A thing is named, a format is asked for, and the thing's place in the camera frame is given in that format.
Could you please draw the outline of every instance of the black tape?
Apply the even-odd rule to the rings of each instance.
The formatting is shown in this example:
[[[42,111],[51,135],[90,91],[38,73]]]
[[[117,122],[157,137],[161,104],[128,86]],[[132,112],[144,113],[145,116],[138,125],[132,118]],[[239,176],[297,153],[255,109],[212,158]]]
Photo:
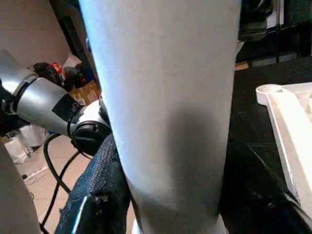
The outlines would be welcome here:
[[[69,94],[65,94],[53,107],[52,112],[64,121],[69,122],[81,107],[83,106],[76,102]]]

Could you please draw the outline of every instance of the white plastic tray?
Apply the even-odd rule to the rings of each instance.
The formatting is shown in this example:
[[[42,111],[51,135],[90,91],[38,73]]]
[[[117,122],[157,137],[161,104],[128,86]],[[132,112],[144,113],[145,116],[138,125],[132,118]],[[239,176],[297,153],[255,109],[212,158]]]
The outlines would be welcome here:
[[[268,108],[287,186],[312,216],[312,82],[266,84],[256,95]]]

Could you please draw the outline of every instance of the black desk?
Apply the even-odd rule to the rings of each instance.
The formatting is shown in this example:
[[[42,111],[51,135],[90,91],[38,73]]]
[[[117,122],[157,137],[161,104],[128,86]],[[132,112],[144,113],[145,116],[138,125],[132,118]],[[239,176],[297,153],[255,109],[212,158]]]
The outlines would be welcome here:
[[[272,177],[251,153],[249,146],[258,154],[285,186],[283,170],[271,127],[268,110],[256,101],[255,89],[262,84],[292,84],[312,81],[312,58],[301,58],[284,63],[237,71],[234,78],[233,100],[229,129],[229,143],[224,170],[221,197],[221,214],[231,234],[281,233],[283,220],[273,220],[277,215],[263,216],[261,197],[278,194]],[[261,227],[269,226],[263,232]]]
[[[262,84],[283,85],[311,81],[312,58],[235,72],[229,132],[249,144],[281,177],[283,172],[268,110],[257,103],[255,89]]]

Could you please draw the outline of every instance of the silver tube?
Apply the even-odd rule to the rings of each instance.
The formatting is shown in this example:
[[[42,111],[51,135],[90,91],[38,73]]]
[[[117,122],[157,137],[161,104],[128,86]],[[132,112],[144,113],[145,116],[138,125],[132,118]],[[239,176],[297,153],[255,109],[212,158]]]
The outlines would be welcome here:
[[[39,234],[31,195],[0,138],[0,233]]]
[[[220,233],[240,0],[80,0],[142,233]]]

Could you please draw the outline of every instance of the black cable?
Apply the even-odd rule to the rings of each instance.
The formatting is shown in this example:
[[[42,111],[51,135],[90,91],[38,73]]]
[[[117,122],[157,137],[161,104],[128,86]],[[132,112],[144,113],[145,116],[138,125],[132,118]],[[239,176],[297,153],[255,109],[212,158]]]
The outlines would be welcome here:
[[[79,152],[77,151],[77,152],[74,153],[74,155],[71,156],[71,158],[66,162],[66,164],[64,165],[64,167],[63,167],[61,173],[59,174],[59,178],[60,178],[60,179],[63,178],[63,176],[64,176],[64,174],[65,174],[67,168],[69,167],[69,165],[74,161],[74,159],[75,159],[78,155],[79,155]],[[54,206],[55,200],[56,200],[57,195],[58,195],[58,191],[59,191],[59,183],[57,183],[56,186],[55,186],[55,189],[54,189],[54,192],[53,192],[53,195],[52,195],[52,198],[51,198],[50,205],[49,205],[48,210],[47,210],[47,212],[46,212],[46,214],[45,214],[45,216],[44,216],[44,218],[43,218],[43,220],[42,220],[42,223],[41,223],[42,226],[45,225],[45,223],[47,222],[47,220],[48,220],[48,218],[49,218],[49,216],[50,216],[50,213],[51,213],[51,211],[52,211],[52,208],[53,208],[53,206]]]
[[[49,232],[44,228],[44,226],[40,223],[40,230],[44,233],[44,234],[49,234]]]
[[[92,158],[87,156],[84,152],[82,151],[79,151],[80,154],[82,154],[82,156],[86,157],[87,159],[91,160]]]
[[[54,178],[57,180],[58,184],[69,194],[71,192],[71,190],[68,188],[68,186],[60,179],[60,177],[58,176],[53,164],[52,164],[52,161],[50,159],[50,156],[49,156],[49,152],[48,152],[48,146],[49,146],[49,143],[59,137],[60,134],[59,133],[55,133],[53,135],[51,135],[44,143],[44,146],[43,146],[43,154],[44,154],[44,157],[45,157],[45,160],[47,161],[47,164],[48,164],[48,167],[52,173],[52,175],[54,176]]]

